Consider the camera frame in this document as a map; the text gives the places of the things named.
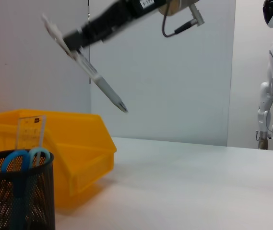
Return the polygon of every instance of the blue scissor handle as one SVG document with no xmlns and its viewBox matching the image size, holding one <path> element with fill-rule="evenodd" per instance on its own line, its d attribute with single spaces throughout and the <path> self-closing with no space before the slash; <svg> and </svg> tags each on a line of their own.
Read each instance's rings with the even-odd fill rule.
<svg viewBox="0 0 273 230">
<path fill-rule="evenodd" d="M 33 161 L 34 161 L 34 157 L 36 154 L 43 152 L 45 154 L 45 161 L 44 163 L 48 162 L 51 159 L 50 153 L 47 149 L 43 148 L 43 147 L 37 147 L 37 148 L 33 148 L 29 151 L 29 157 L 30 157 L 30 161 L 29 161 L 29 167 L 31 168 L 33 165 Z"/>
<path fill-rule="evenodd" d="M 21 170 L 22 171 L 27 171 L 29 169 L 29 163 L 30 163 L 30 157 L 27 151 L 25 150 L 17 150 L 15 152 L 12 152 L 10 155 L 8 155 L 2 165 L 1 165 L 1 172 L 4 173 L 6 172 L 6 169 L 8 165 L 10 164 L 11 161 L 15 160 L 17 157 L 22 156 L 22 165 L 21 165 Z"/>
</svg>

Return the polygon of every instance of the clear plastic ruler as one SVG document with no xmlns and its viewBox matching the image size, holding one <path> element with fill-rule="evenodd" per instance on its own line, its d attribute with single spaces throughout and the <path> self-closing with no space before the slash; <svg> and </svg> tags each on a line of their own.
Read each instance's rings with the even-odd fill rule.
<svg viewBox="0 0 273 230">
<path fill-rule="evenodd" d="M 21 117 L 18 119 L 16 150 L 42 147 L 46 126 L 46 116 Z M 40 153 L 37 155 L 36 166 L 39 165 Z"/>
</svg>

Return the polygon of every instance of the table surface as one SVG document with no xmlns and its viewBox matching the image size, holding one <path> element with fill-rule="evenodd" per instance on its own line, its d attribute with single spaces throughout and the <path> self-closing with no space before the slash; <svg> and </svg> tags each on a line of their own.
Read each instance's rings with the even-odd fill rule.
<svg viewBox="0 0 273 230">
<path fill-rule="evenodd" d="M 103 189 L 57 230 L 273 229 L 273 151 L 113 139 Z"/>
</svg>

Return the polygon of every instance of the yellow plastic bin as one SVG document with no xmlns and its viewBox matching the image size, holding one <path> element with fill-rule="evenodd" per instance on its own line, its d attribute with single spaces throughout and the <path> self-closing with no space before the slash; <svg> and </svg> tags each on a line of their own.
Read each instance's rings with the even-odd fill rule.
<svg viewBox="0 0 273 230">
<path fill-rule="evenodd" d="M 19 117 L 46 115 L 44 147 L 55 156 L 55 206 L 81 202 L 114 167 L 116 147 L 100 116 L 35 110 L 0 113 L 0 151 L 15 148 Z"/>
</svg>

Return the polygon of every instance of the pen holder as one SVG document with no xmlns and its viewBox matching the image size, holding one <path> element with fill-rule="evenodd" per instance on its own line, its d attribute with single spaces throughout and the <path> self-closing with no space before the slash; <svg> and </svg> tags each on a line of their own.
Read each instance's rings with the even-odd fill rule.
<svg viewBox="0 0 273 230">
<path fill-rule="evenodd" d="M 41 153 L 39 166 L 27 171 L 21 171 L 23 159 L 18 157 L 7 172 L 1 172 L 4 159 L 13 151 L 0 152 L 0 230 L 55 230 L 54 156 L 50 154 L 44 163 Z"/>
</svg>

